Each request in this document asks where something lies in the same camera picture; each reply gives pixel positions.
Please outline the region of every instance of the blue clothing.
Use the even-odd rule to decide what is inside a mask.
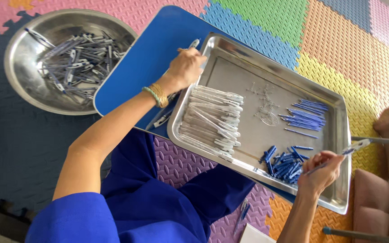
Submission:
[[[132,129],[112,152],[101,194],[53,201],[25,242],[206,243],[210,225],[232,213],[255,183],[217,165],[179,189],[157,180],[154,137]]]

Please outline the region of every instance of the metal bowl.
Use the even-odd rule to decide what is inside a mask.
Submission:
[[[42,78],[37,70],[38,61],[49,49],[27,33],[25,28],[40,33],[54,45],[82,32],[100,36],[104,30],[116,40],[117,45],[126,45],[127,49],[137,37],[121,20],[86,9],[50,12],[33,19],[18,30],[11,38],[4,57],[4,70],[10,85],[31,105],[63,115],[94,114],[96,110],[92,102],[80,105]]]

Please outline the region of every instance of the stainless steel tray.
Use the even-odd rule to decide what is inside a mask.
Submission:
[[[311,146],[315,148],[314,151],[304,151],[302,154],[312,156],[321,150],[341,152],[351,144],[348,116],[342,96],[219,34],[210,34],[204,41],[201,52],[208,59],[196,85],[230,91],[246,97],[238,126],[238,132],[241,133],[238,141],[242,145],[234,147],[234,161],[231,163],[179,138],[178,129],[187,107],[188,95],[193,87],[191,86],[181,93],[167,127],[170,140],[177,146],[234,169],[251,179],[296,195],[296,185],[269,176],[265,163],[258,163],[264,151],[272,145],[277,146],[278,152],[285,151],[287,146]],[[254,117],[262,103],[260,96],[246,91],[253,82],[255,88],[264,87],[265,84],[274,87],[270,97],[280,106],[274,111],[277,116],[288,114],[286,108],[293,108],[291,104],[298,102],[300,98],[326,103],[329,106],[329,111],[325,114],[326,126],[321,132],[315,132],[287,126],[282,120],[279,120],[275,127],[264,124],[258,117]],[[284,128],[313,134],[319,139],[295,134]],[[351,158],[348,157],[342,163],[340,177],[322,193],[318,204],[345,214],[348,209],[350,180]]]

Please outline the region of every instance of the hand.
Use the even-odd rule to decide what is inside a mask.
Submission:
[[[318,198],[324,189],[339,177],[340,165],[343,160],[343,155],[337,155],[331,151],[317,153],[303,164],[303,174],[298,179],[298,190],[301,190],[303,194],[315,195]],[[304,174],[323,163],[327,163],[324,168],[309,175]]]
[[[202,56],[195,48],[182,50],[170,63],[169,70],[156,83],[161,86],[166,95],[187,88],[196,82],[203,69],[200,66],[207,57]]]

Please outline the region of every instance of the pink cushion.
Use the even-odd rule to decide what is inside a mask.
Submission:
[[[389,231],[389,214],[379,209],[359,207],[354,212],[354,231],[387,236]],[[354,240],[354,243],[369,242],[368,240]]]
[[[357,169],[354,210],[361,206],[379,209],[389,214],[389,182],[370,172]]]

